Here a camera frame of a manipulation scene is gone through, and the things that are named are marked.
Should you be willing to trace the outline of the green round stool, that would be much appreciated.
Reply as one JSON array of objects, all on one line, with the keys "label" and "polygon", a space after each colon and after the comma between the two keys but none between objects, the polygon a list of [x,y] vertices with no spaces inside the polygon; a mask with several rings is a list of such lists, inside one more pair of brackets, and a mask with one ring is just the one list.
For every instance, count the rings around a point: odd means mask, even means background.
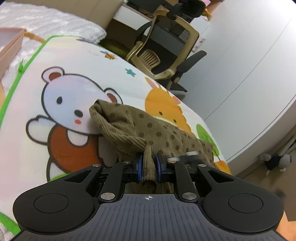
[{"label": "green round stool", "polygon": [[103,39],[100,41],[99,44],[123,59],[125,59],[130,52],[130,49],[128,47],[116,40]]}]

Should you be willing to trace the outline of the white quilted bedsheet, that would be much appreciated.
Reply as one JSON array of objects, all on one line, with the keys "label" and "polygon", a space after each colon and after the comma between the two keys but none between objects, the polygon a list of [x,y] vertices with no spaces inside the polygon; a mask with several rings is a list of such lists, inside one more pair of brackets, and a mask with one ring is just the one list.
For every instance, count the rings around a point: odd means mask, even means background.
[{"label": "white quilted bedsheet", "polygon": [[[1,4],[1,27],[23,28],[45,40],[53,35],[79,36],[95,44],[107,35],[99,25],[78,16],[45,6],[7,1]],[[40,46],[38,41],[23,38],[20,50],[1,79],[5,95],[15,81],[20,62],[26,63]]]}]

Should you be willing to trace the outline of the brown polka dot dress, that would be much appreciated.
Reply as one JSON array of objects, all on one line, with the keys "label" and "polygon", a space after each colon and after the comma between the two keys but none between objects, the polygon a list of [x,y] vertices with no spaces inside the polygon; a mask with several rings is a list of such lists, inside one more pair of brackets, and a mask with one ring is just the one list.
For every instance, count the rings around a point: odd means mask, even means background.
[{"label": "brown polka dot dress", "polygon": [[144,155],[143,180],[128,185],[127,190],[131,193],[173,193],[172,183],[157,181],[154,163],[157,153],[164,157],[179,157],[196,151],[203,163],[216,167],[210,143],[143,110],[98,99],[89,112],[103,136],[116,148],[121,161],[135,158],[139,153]]}]

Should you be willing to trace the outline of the beige mesh office chair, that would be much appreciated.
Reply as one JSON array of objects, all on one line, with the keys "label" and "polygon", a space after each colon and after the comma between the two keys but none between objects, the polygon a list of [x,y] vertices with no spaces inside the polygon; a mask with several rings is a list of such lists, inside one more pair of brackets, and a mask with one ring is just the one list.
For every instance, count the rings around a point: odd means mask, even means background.
[{"label": "beige mesh office chair", "polygon": [[153,20],[137,30],[135,46],[125,59],[167,90],[186,92],[178,82],[207,53],[190,54],[200,34],[183,17],[200,17],[206,5],[179,1],[172,6],[163,1],[163,6],[165,9],[157,10]]}]

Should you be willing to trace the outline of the beige upholstered headboard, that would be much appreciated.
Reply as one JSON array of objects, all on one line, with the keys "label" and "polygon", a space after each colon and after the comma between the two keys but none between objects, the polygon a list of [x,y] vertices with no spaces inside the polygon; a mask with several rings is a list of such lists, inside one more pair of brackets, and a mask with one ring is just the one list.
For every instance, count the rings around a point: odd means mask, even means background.
[{"label": "beige upholstered headboard", "polygon": [[120,0],[20,0],[16,3],[54,8],[89,20],[107,28],[122,5]]}]

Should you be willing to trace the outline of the colourful cartoon play mat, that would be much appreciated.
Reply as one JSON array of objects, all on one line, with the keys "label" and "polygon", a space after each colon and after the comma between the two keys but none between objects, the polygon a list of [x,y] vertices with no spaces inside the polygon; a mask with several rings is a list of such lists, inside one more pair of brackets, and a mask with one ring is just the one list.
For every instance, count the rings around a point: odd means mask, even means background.
[{"label": "colourful cartoon play mat", "polygon": [[138,109],[175,126],[203,144],[229,172],[205,122],[175,95],[143,72],[86,39],[53,36],[18,65],[1,108],[1,240],[20,231],[13,203],[24,191],[93,164],[113,165],[118,157],[93,123],[97,100]]}]

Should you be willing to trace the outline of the grey hanging plush toy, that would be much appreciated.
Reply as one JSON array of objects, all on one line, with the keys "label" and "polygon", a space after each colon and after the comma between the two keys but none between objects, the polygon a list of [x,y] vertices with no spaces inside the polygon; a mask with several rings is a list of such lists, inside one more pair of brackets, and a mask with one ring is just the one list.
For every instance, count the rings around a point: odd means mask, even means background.
[{"label": "grey hanging plush toy", "polygon": [[275,169],[278,168],[281,172],[285,172],[287,167],[292,163],[292,156],[289,154],[284,155],[270,155],[267,153],[260,154],[257,157],[258,161],[264,162],[264,165],[267,168],[266,176]]}]

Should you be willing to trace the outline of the pink cardboard box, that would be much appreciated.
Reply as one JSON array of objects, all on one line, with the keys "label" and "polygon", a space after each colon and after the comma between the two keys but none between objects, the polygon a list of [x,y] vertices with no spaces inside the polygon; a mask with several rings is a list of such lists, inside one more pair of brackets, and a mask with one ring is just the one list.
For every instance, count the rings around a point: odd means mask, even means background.
[{"label": "pink cardboard box", "polygon": [[1,78],[20,50],[24,33],[22,28],[1,28]]}]

